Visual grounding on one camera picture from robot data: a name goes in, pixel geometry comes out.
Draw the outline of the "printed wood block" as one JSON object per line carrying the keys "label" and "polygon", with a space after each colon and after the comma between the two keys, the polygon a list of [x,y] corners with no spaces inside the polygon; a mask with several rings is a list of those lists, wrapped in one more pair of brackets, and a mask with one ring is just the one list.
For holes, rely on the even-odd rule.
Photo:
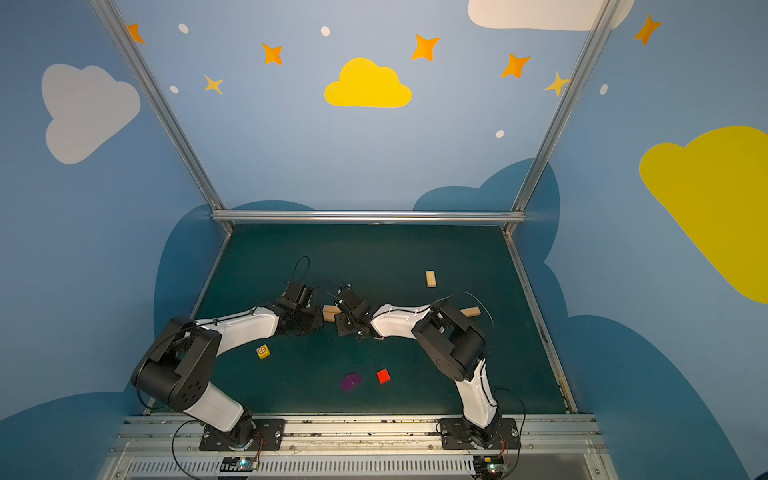
{"label": "printed wood block", "polygon": [[323,318],[327,322],[334,322],[336,315],[341,312],[341,310],[334,305],[324,305],[322,311]]}

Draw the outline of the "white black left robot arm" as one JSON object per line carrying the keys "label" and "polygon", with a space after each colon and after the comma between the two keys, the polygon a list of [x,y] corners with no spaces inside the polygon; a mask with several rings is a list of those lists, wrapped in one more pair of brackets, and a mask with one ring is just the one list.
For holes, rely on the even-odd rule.
{"label": "white black left robot arm", "polygon": [[219,356],[275,335],[303,336],[323,326],[313,289],[291,281],[274,302],[227,316],[192,320],[177,316],[134,369],[139,392],[200,421],[213,450],[246,451],[257,438],[252,413],[211,383]]}

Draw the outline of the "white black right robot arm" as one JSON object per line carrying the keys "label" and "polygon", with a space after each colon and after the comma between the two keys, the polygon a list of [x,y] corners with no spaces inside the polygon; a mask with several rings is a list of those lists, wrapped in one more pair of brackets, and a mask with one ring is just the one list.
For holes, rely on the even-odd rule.
{"label": "white black right robot arm", "polygon": [[337,333],[358,338],[399,337],[418,342],[437,369],[453,380],[462,401],[463,442],[491,448],[501,417],[487,376],[486,337],[446,298],[420,307],[378,307],[347,284],[336,294]]}

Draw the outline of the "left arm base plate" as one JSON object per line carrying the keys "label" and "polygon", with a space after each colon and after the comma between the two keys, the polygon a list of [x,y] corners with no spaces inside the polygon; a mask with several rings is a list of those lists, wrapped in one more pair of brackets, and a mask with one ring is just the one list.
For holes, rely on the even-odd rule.
{"label": "left arm base plate", "polygon": [[280,449],[285,420],[280,418],[253,418],[249,425],[241,422],[230,432],[205,425],[199,444],[200,451],[253,452]]}

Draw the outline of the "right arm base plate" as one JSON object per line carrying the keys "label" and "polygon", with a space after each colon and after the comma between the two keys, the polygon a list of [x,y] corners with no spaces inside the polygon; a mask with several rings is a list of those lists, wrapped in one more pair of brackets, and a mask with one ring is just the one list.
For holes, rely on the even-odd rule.
{"label": "right arm base plate", "polygon": [[463,418],[443,418],[438,421],[436,432],[444,450],[521,448],[521,431],[514,418],[495,419],[485,428]]}

